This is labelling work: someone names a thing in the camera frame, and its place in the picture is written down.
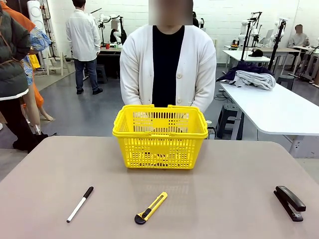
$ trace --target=basket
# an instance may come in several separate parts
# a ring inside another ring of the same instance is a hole
[[[114,122],[128,168],[192,169],[208,136],[196,107],[124,106]]]

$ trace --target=person in white cardigan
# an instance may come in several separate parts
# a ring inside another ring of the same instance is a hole
[[[192,0],[157,3],[158,24],[140,27],[123,44],[123,101],[126,105],[195,106],[204,112],[215,91],[214,43],[198,27],[186,25],[192,22]]]

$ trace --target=box cutter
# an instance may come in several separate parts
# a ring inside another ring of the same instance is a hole
[[[135,216],[134,220],[136,224],[145,224],[146,221],[153,215],[153,213],[159,208],[159,206],[165,201],[166,198],[167,193],[162,192],[144,212],[139,213]]]

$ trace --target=black stapler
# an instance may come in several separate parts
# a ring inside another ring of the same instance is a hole
[[[274,194],[294,222],[302,222],[304,220],[301,212],[306,211],[306,206],[292,191],[285,186],[277,186]]]

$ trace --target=black shirt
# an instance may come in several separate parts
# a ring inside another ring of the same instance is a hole
[[[153,26],[153,104],[155,107],[176,104],[176,72],[184,33],[185,26],[171,35],[164,34]]]

